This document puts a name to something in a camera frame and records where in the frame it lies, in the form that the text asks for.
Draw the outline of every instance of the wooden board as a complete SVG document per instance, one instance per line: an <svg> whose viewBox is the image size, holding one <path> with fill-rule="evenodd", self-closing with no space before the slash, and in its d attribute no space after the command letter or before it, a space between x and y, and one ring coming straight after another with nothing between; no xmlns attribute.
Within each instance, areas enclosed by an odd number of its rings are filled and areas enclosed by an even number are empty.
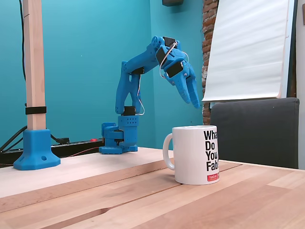
<svg viewBox="0 0 305 229"><path fill-rule="evenodd" d="M39 170L0 169L0 212L65 196L165 168L162 150L139 147L122 155L100 153L62 158Z"/></svg>
<svg viewBox="0 0 305 229"><path fill-rule="evenodd" d="M173 187L66 229L303 229L304 191L304 172L242 165L215 184Z"/></svg>
<svg viewBox="0 0 305 229"><path fill-rule="evenodd" d="M27 107L45 106L41 0L24 0ZM29 114L28 129L44 130L46 114Z"/></svg>
<svg viewBox="0 0 305 229"><path fill-rule="evenodd" d="M221 171L237 166L220 162ZM3 212L0 225L8 229L58 229L180 185L173 171L162 169Z"/></svg>

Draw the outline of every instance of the dark gray chair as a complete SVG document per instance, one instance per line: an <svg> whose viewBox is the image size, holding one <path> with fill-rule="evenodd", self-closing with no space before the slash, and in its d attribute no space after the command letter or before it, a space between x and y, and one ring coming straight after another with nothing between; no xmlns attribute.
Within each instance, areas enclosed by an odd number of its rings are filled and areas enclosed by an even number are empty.
<svg viewBox="0 0 305 229"><path fill-rule="evenodd" d="M284 98L214 105L219 159L298 168L299 104Z"/></svg>

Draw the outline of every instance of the whiteboard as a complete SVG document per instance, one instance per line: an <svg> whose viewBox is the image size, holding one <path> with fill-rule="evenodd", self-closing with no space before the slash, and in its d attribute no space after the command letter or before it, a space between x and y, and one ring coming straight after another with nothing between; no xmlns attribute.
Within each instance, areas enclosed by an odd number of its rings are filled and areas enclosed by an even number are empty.
<svg viewBox="0 0 305 229"><path fill-rule="evenodd" d="M203 101L281 97L290 51L288 5L289 0L219 0Z"/></svg>

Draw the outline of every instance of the red logo on mug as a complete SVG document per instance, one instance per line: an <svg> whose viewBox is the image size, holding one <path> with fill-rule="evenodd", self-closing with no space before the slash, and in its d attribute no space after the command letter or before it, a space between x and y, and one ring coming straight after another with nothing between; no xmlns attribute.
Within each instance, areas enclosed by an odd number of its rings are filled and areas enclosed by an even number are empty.
<svg viewBox="0 0 305 229"><path fill-rule="evenodd" d="M217 180L219 178L219 173L215 173L213 175L208 175L208 181Z"/></svg>

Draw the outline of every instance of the blue robotic arm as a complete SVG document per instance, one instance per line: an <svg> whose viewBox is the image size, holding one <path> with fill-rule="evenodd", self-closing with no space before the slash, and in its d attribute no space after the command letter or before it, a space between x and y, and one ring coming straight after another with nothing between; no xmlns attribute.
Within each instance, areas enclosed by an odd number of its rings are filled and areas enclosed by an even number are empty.
<svg viewBox="0 0 305 229"><path fill-rule="evenodd" d="M137 151L137 126L141 110L141 75L159 65L171 85L175 85L186 103L192 102L199 108L196 78L192 66L186 61L179 41L167 37L153 37L146 51L122 62L121 77L116 92L115 111L119 116L116 123L103 123L102 136L105 146L100 147L103 154L121 154ZM132 106L125 106L127 95L132 98Z"/></svg>
<svg viewBox="0 0 305 229"><path fill-rule="evenodd" d="M138 90L140 77L157 65L164 69L164 77L167 81L171 85L176 85L183 100L186 103L192 102L194 107L199 108L196 77L192 66L185 58L186 55L181 51L179 41L166 37L153 37L145 52L128 62L122 62L121 78L116 94L116 113L124 113L124 103L129 93L131 94L132 105L136 109L136 114L140 113L141 98Z"/></svg>

